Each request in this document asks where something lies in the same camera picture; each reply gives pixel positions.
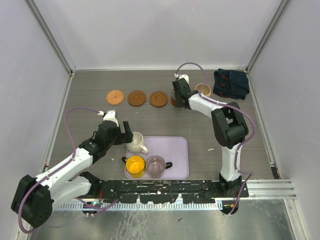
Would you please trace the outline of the dark wooden coaster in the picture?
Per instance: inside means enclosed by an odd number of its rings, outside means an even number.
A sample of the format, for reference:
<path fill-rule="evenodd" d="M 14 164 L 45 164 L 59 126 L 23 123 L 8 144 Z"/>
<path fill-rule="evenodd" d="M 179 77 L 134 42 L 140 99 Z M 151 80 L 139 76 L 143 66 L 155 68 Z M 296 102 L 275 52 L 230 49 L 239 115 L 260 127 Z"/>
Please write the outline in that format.
<path fill-rule="evenodd" d="M 146 94 L 141 90 L 132 91 L 127 97 L 128 103 L 133 107 L 142 106 L 146 102 L 146 99 Z"/>
<path fill-rule="evenodd" d="M 164 107 L 168 103 L 168 96 L 163 91 L 155 91 L 150 94 L 149 102 L 156 108 Z"/>
<path fill-rule="evenodd" d="M 173 96 L 170 97 L 170 102 L 171 104 L 176 107 L 176 108 L 183 108 L 184 106 L 183 105 L 178 105 L 175 98 Z"/>

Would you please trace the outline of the white ceramic mug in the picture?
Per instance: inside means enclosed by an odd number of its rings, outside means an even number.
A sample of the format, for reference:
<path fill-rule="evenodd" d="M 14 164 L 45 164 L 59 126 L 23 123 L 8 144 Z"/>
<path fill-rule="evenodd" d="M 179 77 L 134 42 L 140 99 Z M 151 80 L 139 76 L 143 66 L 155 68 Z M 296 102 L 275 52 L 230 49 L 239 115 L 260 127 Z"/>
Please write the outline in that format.
<path fill-rule="evenodd" d="M 127 150 L 134 154 L 147 154 L 149 150 L 146 147 L 145 138 L 139 132 L 133 132 L 132 142 L 126 144 Z"/>

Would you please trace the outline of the beige ceramic mug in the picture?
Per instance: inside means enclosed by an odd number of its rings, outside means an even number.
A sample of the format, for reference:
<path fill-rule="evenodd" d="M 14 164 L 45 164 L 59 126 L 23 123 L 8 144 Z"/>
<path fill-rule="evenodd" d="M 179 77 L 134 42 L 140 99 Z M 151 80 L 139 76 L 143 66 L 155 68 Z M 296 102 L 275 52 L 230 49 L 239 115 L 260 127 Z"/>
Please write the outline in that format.
<path fill-rule="evenodd" d="M 195 90 L 201 92 L 206 97 L 210 97 L 212 94 L 212 89 L 210 88 L 210 86 L 203 83 L 197 84 Z"/>

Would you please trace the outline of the light cork coaster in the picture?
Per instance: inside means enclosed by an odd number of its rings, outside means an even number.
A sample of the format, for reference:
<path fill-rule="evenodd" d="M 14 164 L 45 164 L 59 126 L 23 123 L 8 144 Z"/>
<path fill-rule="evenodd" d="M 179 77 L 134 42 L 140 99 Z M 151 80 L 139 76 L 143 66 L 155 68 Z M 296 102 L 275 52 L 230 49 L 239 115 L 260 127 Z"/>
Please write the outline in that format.
<path fill-rule="evenodd" d="M 125 95 L 122 91 L 120 90 L 111 90 L 107 95 L 106 95 L 106 101 L 110 105 L 118 105 L 120 104 L 125 98 Z"/>

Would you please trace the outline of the yellow glass mug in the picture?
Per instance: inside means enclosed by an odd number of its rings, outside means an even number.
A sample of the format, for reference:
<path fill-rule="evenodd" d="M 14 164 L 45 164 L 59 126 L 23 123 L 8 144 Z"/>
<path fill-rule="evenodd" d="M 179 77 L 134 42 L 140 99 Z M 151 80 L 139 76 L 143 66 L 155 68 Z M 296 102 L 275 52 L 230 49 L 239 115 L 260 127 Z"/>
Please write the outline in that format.
<path fill-rule="evenodd" d="M 145 174 L 146 163 L 145 160 L 139 155 L 132 155 L 130 157 L 123 156 L 121 160 L 125 163 L 126 171 L 133 178 L 141 178 Z"/>

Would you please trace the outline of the clear purple glass mug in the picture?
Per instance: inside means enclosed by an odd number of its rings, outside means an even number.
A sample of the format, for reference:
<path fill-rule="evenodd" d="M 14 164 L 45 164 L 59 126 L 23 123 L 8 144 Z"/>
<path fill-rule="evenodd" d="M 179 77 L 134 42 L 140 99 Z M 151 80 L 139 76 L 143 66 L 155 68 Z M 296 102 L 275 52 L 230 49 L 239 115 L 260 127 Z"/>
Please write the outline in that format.
<path fill-rule="evenodd" d="M 166 162 L 159 155 L 150 156 L 145 162 L 146 171 L 154 179 L 159 179 L 164 174 L 164 172 L 172 166 L 172 162 Z"/>

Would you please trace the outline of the grey-green ceramic mug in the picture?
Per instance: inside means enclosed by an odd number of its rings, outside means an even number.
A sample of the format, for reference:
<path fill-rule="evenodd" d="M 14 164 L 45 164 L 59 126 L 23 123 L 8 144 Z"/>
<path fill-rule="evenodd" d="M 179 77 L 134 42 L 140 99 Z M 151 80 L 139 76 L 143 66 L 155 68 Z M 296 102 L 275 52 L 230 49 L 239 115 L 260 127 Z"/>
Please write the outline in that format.
<path fill-rule="evenodd" d="M 174 91 L 174 90 L 173 90 L 172 93 L 171 93 L 171 98 L 174 99 L 174 100 L 176 100 L 176 96 L 175 96 L 175 91 Z"/>

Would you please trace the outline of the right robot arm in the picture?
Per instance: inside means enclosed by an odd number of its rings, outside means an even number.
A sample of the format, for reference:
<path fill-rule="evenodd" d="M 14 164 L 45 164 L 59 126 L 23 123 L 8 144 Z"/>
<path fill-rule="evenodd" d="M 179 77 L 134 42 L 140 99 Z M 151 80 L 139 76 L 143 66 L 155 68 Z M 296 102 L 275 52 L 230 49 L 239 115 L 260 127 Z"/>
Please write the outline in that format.
<path fill-rule="evenodd" d="M 183 75 L 177 75 L 172 85 L 177 107 L 198 111 L 211 118 L 215 139 L 222 149 L 219 191 L 223 196 L 231 197 L 242 184 L 241 144 L 249 133 L 239 105 L 215 101 L 197 90 L 192 91 Z"/>

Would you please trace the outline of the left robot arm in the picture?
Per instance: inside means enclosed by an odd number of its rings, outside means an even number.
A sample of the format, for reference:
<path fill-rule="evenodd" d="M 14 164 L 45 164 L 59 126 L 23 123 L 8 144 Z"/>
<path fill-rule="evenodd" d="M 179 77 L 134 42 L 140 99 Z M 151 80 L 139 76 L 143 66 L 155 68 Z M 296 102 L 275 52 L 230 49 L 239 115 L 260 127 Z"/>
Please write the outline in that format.
<path fill-rule="evenodd" d="M 103 121 L 91 138 L 83 141 L 65 160 L 50 170 L 32 177 L 25 175 L 18 183 L 11 209 L 18 215 L 18 225 L 26 233 L 22 221 L 33 228 L 43 225 L 53 210 L 70 200 L 86 195 L 95 198 L 100 193 L 99 179 L 82 172 L 103 158 L 112 146 L 131 143 L 133 133 L 127 121 L 124 132 L 111 120 Z M 81 173 L 76 179 L 71 177 Z"/>

